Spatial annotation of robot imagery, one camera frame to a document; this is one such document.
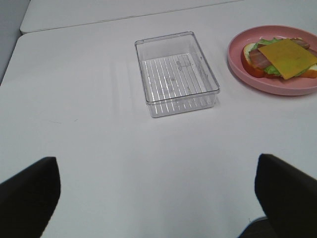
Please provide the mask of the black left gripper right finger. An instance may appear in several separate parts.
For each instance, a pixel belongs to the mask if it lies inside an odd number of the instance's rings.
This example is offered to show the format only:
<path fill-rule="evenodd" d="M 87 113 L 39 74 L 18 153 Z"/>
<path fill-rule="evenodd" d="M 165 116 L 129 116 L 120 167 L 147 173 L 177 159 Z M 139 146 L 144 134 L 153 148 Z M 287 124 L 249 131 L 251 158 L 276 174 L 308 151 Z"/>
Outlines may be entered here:
<path fill-rule="evenodd" d="M 255 194 L 280 238 L 317 236 L 317 181 L 272 154 L 261 154 Z"/>

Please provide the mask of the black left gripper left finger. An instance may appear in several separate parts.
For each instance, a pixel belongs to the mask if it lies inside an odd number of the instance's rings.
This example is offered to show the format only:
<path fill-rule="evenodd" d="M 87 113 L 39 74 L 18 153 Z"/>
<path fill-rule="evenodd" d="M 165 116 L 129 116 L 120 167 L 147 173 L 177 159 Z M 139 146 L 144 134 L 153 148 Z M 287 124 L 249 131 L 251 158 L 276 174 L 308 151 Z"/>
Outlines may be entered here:
<path fill-rule="evenodd" d="M 0 184 L 0 236 L 40 238 L 61 194 L 55 157 L 45 157 Z"/>

